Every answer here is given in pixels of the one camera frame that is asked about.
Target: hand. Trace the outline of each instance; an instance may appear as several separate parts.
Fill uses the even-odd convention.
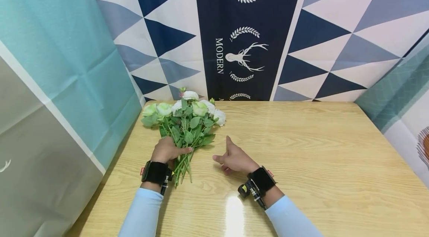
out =
[[[235,145],[229,136],[226,136],[225,154],[222,156],[213,155],[213,160],[222,164],[222,170],[226,175],[233,171],[243,172],[247,175],[259,168],[259,165],[239,146]]]
[[[177,158],[179,155],[192,152],[192,148],[178,148],[175,146],[173,139],[170,136],[161,138],[158,144],[153,149],[151,161],[158,161],[160,163],[167,163],[169,160]]]

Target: bouquet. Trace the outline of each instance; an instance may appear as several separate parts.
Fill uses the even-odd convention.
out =
[[[192,147],[192,152],[179,156],[174,161],[175,186],[181,183],[190,170],[190,161],[197,148],[213,142],[215,134],[211,133],[214,126],[223,126],[226,116],[215,108],[214,99],[210,101],[198,100],[194,91],[180,89],[181,100],[174,105],[159,103],[147,105],[143,109],[142,122],[146,127],[159,127],[161,137],[171,136],[179,148]]]

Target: navy blue banner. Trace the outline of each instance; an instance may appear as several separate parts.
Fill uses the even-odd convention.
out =
[[[297,0],[197,0],[208,96],[269,100]]]

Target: forearm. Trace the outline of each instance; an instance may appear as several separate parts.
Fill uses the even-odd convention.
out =
[[[265,212],[273,223],[279,237],[305,236],[322,237],[316,226],[274,186],[263,198],[267,207]]]
[[[161,187],[158,184],[142,183],[122,224],[119,237],[155,236],[159,209],[163,200],[160,191]]]

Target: wood grain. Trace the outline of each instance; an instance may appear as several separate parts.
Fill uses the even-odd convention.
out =
[[[226,125],[195,152],[193,183],[168,191],[158,236],[276,236],[262,209],[236,192],[245,177],[225,177],[212,155],[225,137],[275,175],[279,187],[326,237],[427,236],[429,191],[353,103],[217,102]],[[159,133],[137,121],[88,208],[68,236],[117,236],[140,169]]]

